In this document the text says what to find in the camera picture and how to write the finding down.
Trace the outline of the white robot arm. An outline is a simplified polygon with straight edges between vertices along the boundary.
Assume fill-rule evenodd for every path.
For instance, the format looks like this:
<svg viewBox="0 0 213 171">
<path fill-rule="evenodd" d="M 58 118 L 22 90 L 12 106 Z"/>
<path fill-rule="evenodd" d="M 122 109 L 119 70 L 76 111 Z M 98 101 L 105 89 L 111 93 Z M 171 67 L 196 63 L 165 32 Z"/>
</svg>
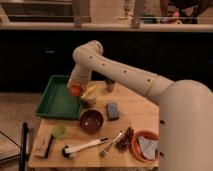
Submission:
<svg viewBox="0 0 213 171">
<path fill-rule="evenodd" d="M 96 71 L 159 106 L 159 171 L 213 171 L 213 91 L 206 85 L 110 60 L 96 40 L 75 48 L 72 57 L 70 86 L 85 87 Z"/>
</svg>

